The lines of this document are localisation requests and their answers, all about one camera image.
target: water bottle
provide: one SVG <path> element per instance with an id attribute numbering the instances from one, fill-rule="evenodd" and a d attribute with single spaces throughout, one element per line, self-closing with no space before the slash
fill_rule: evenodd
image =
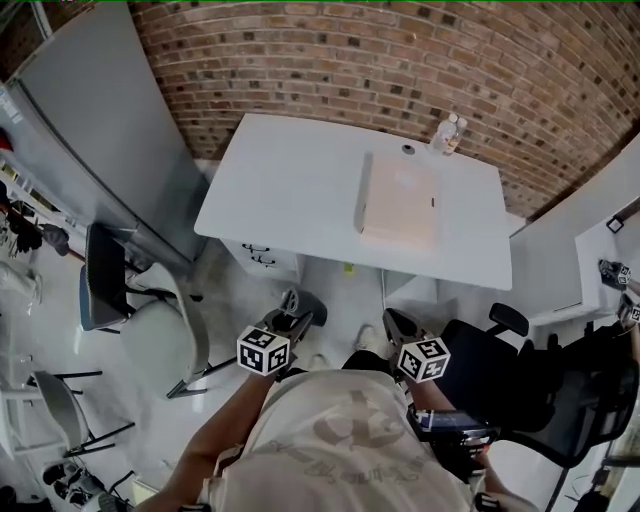
<path id="1" fill-rule="evenodd" d="M 442 121 L 438 125 L 438 131 L 431 139 L 429 143 L 429 148 L 434 154 L 441 155 L 449 144 L 449 140 L 456 134 L 458 127 L 456 122 L 458 121 L 458 116 L 451 113 L 449 114 L 449 118 Z"/>
<path id="2" fill-rule="evenodd" d="M 461 117 L 458 119 L 458 122 L 456 123 L 456 125 L 457 125 L 456 133 L 454 134 L 453 137 L 449 139 L 449 142 L 447 143 L 447 147 L 444 149 L 444 152 L 442 153 L 444 156 L 453 155 L 453 152 L 456 150 L 456 148 L 458 147 L 458 144 L 460 144 L 460 141 L 462 140 L 462 134 L 467 129 L 467 120 Z"/>

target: white t-shirt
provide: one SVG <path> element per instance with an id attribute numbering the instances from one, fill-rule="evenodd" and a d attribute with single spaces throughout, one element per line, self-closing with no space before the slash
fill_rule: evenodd
<path id="1" fill-rule="evenodd" d="M 205 481 L 200 502 L 216 512 L 473 510 L 470 486 L 417 440 L 406 413 L 404 394 L 381 372 L 289 377 L 271 389 L 242 456 Z M 502 510 L 535 510 L 497 498 Z"/>

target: black chair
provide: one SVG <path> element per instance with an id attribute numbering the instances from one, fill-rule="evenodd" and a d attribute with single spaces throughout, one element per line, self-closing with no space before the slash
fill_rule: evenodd
<path id="1" fill-rule="evenodd" d="M 500 439 L 562 467 L 622 435 L 637 396 L 638 365 L 619 325 L 564 348 L 534 350 L 527 341 L 518 353 L 494 334 L 510 329 L 526 336 L 526 319 L 501 304 L 490 318 L 498 325 L 487 332 L 453 320 L 441 335 L 451 360 L 437 384 L 457 409 L 499 425 Z"/>
<path id="2" fill-rule="evenodd" d="M 558 349 L 562 382 L 552 397 L 554 414 L 537 431 L 503 428 L 500 439 L 571 468 L 591 447 L 620 437 L 638 393 L 638 364 L 630 348 L 630 334 L 615 324 Z"/>
<path id="3" fill-rule="evenodd" d="M 494 304 L 489 318 L 497 325 L 483 331 L 461 320 L 452 320 L 441 338 L 451 352 L 445 374 L 438 387 L 449 401 L 471 416 L 492 424 L 505 423 L 505 402 L 510 401 L 518 350 L 496 338 L 511 330 L 520 336 L 529 333 L 529 322 L 516 310 Z"/>

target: sticker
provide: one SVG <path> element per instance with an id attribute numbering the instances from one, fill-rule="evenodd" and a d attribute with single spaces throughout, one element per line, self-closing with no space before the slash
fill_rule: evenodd
<path id="1" fill-rule="evenodd" d="M 4 90 L 0 90 L 0 106 L 2 106 L 3 110 L 7 113 L 7 116 L 9 116 L 9 119 L 11 119 L 14 124 L 22 121 L 20 112 L 18 112 L 13 101 L 11 101 L 9 95 Z"/>

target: refrigerator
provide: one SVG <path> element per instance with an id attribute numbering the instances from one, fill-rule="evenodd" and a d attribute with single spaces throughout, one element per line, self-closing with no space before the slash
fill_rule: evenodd
<path id="1" fill-rule="evenodd" d="M 0 156 L 81 226 L 187 273 L 207 192 L 126 3 L 71 20 L 0 87 Z"/>

